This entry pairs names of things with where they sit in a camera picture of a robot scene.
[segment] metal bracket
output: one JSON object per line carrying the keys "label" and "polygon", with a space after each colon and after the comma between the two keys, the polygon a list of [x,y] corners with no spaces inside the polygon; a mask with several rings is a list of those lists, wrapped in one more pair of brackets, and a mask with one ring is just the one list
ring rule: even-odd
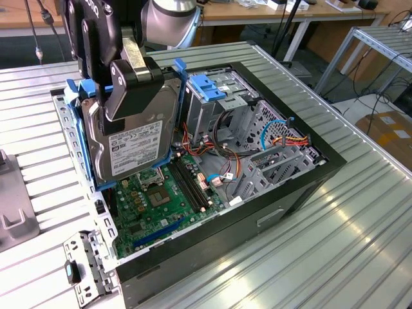
{"label": "metal bracket", "polygon": [[0,252],[40,233],[15,156],[0,150]]}
{"label": "metal bracket", "polygon": [[98,232],[79,232],[63,243],[66,274],[75,284],[77,302],[81,308],[102,296],[119,292],[115,272],[105,273],[99,247]]}

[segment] cardboard box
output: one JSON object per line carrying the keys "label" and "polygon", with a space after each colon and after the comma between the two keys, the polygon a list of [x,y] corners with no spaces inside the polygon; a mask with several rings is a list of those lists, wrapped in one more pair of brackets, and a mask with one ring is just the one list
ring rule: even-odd
{"label": "cardboard box", "polygon": [[352,0],[331,0],[330,2],[339,8],[353,8],[355,6]]}
{"label": "cardboard box", "polygon": [[[366,133],[370,118],[371,115],[365,116],[356,126]],[[412,123],[400,113],[375,114],[369,137],[412,171]]]}

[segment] desk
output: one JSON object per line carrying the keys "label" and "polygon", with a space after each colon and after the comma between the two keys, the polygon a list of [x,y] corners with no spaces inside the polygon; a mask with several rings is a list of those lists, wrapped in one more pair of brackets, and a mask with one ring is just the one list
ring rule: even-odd
{"label": "desk", "polygon": [[[282,10],[273,10],[265,5],[259,5],[257,8],[244,8],[237,3],[220,4],[209,3],[205,5],[204,11],[204,26],[225,26],[233,24],[265,24],[265,23],[280,23],[282,18]],[[358,13],[342,13],[330,5],[326,4],[324,0],[318,0],[316,5],[311,5],[309,10],[304,12],[297,12],[294,22],[300,23],[294,39],[290,44],[288,52],[286,53],[284,61],[291,61],[299,47],[302,38],[308,29],[308,26],[313,21],[343,21],[351,19],[373,19],[372,26],[378,26],[385,15],[389,12],[387,10],[377,7],[372,12],[370,10],[363,10]],[[31,35],[30,29],[27,29],[28,21],[25,10],[13,9],[11,12],[0,13],[4,18],[0,19],[0,37],[2,36],[18,36]],[[43,23],[40,14],[33,14],[37,32],[41,34],[51,34],[46,25]],[[55,17],[55,26],[59,33],[64,33],[62,28],[62,21],[59,16]]]}
{"label": "desk", "polygon": [[[149,55],[161,67],[181,57],[189,69],[241,61],[348,163],[300,211],[140,309],[407,308],[412,173],[258,46]],[[61,244],[93,223],[49,92],[67,78],[80,79],[76,63],[0,71],[0,148],[18,156],[41,228],[36,238],[0,253],[0,308],[77,307]],[[122,309],[121,302],[113,295],[98,309]]]}
{"label": "desk", "polygon": [[[326,4],[325,0],[318,0],[316,5],[309,6],[309,10],[296,13],[293,22],[300,23],[300,25],[283,60],[291,61],[293,59],[309,24],[313,21],[373,19],[372,26],[378,26],[388,13],[389,11],[379,6],[375,11],[362,10],[361,12],[342,13]],[[205,5],[203,24],[205,26],[225,26],[232,24],[280,23],[282,14],[282,10],[273,10],[268,6],[262,5],[257,8],[248,9],[237,3],[212,3]]]}

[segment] wooden desk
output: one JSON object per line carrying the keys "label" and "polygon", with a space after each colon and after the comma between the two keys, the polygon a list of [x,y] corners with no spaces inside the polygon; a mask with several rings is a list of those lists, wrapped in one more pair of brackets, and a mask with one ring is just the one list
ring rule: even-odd
{"label": "wooden desk", "polygon": [[[268,6],[244,8],[237,3],[212,3],[205,5],[203,25],[225,26],[233,24],[280,23],[282,14],[282,10],[273,10]],[[310,5],[307,11],[296,13],[293,22],[298,22],[300,25],[283,60],[291,61],[293,59],[311,22],[373,19],[371,25],[378,26],[387,14],[389,14],[389,10],[379,6],[375,11],[362,10],[361,12],[342,13],[325,3],[325,0],[317,0],[317,4]],[[287,19],[288,16],[289,13],[286,12],[285,19]]]}
{"label": "wooden desk", "polygon": [[[30,11],[32,13],[33,25],[36,34],[46,35],[53,34],[50,27],[44,23],[41,18],[40,8],[36,0],[28,0]],[[0,37],[17,37],[32,35],[26,7],[23,0],[0,0]],[[64,33],[63,22],[60,16],[53,13],[52,8],[46,6],[54,18],[54,27],[57,33]]]}
{"label": "wooden desk", "polygon": [[[36,0],[29,0],[29,4],[37,33],[39,35],[51,34],[50,29],[41,19],[40,10]],[[0,37],[32,34],[23,0],[0,0],[0,8],[6,8],[6,12],[0,12]],[[299,22],[300,25],[284,60],[291,61],[293,59],[309,24],[313,21],[374,19],[372,26],[377,26],[388,13],[389,11],[382,9],[379,6],[374,12],[363,10],[358,13],[342,13],[326,4],[324,0],[318,0],[318,3],[316,5],[311,5],[309,10],[296,13],[294,22]],[[282,10],[273,10],[263,5],[259,5],[257,8],[248,9],[242,7],[238,3],[208,3],[205,5],[203,25],[225,26],[235,24],[280,23],[282,14]],[[54,16],[54,19],[57,31],[59,33],[64,33],[61,17]]]}

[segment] aluminum table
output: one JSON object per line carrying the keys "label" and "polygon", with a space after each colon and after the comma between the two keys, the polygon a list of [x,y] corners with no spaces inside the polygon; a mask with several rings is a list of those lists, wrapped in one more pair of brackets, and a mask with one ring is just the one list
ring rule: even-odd
{"label": "aluminum table", "polygon": [[[401,308],[412,300],[411,173],[245,42],[151,54],[161,66],[241,61],[348,164],[291,217],[141,308]],[[0,71],[0,145],[18,157],[41,234],[0,253],[0,308],[76,308],[61,243],[93,224],[49,95],[74,62]],[[122,308],[113,295],[98,308]]]}
{"label": "aluminum table", "polygon": [[360,43],[342,68],[342,74],[348,72],[365,44],[400,66],[381,87],[380,92],[384,91],[391,84],[392,80],[399,74],[402,68],[412,73],[412,33],[402,31],[396,26],[353,27],[316,85],[316,93],[321,93],[324,89],[330,75],[354,39],[358,39]]}

